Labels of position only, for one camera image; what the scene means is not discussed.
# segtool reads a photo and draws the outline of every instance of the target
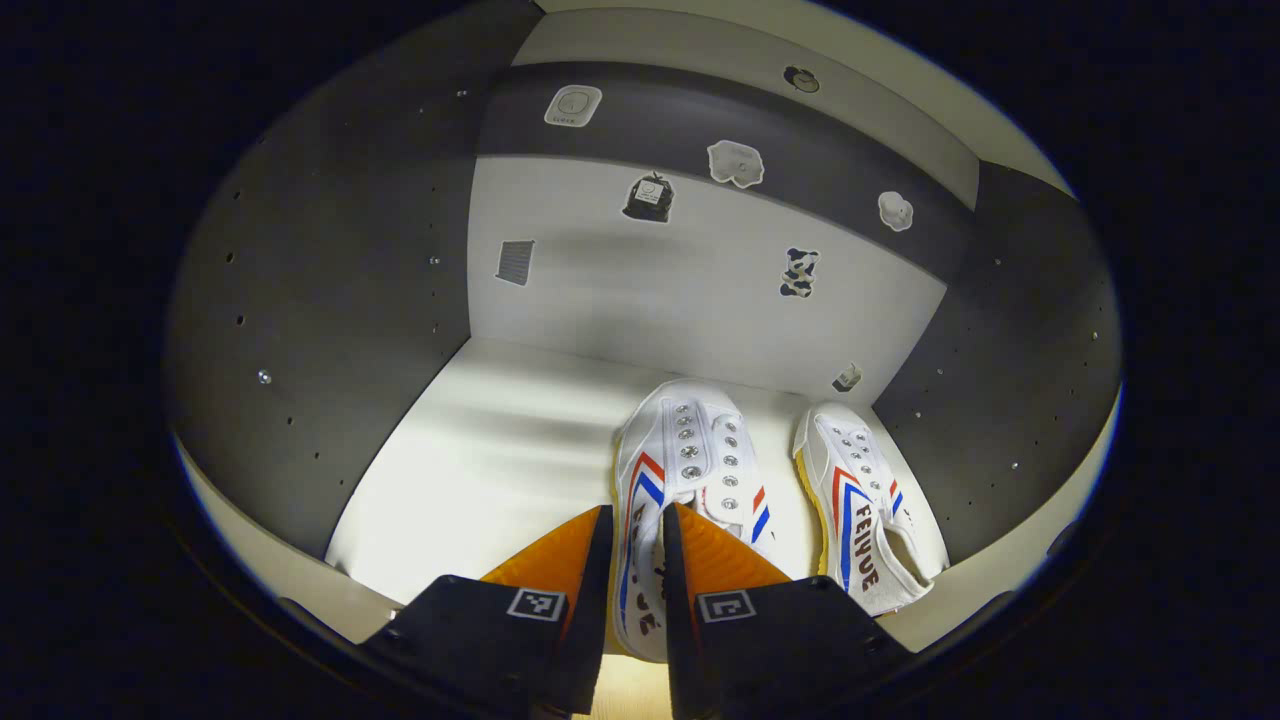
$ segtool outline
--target white sneaker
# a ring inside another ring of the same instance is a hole
[[[699,514],[767,560],[774,547],[746,420],[733,401],[710,384],[691,379],[663,383],[622,428],[613,473],[613,633],[627,652],[666,662],[663,509],[691,502]]]
[[[818,573],[870,616],[924,597],[947,566],[942,536],[923,495],[899,486],[867,423],[822,402],[796,428],[791,452],[822,519]]]

